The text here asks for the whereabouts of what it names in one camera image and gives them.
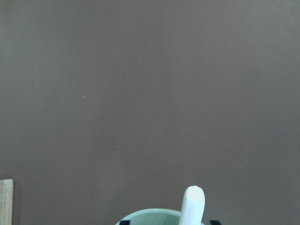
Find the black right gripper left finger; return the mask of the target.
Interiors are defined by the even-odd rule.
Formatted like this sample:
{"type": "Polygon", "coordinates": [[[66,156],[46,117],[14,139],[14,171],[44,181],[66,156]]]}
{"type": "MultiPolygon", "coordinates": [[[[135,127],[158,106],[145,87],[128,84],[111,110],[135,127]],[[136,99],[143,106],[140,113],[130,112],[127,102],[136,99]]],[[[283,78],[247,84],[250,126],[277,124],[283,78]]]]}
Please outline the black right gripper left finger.
{"type": "Polygon", "coordinates": [[[120,221],[120,225],[130,225],[130,220],[122,220],[120,221]]]}

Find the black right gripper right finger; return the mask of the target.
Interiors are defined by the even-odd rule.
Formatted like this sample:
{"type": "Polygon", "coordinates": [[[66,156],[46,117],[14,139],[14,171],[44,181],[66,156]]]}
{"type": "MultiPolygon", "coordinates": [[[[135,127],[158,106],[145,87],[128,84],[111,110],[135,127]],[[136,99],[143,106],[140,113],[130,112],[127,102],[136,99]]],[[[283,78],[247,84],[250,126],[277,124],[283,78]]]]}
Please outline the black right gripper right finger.
{"type": "Polygon", "coordinates": [[[210,220],[210,224],[211,225],[220,225],[220,221],[219,220],[210,220]]]}

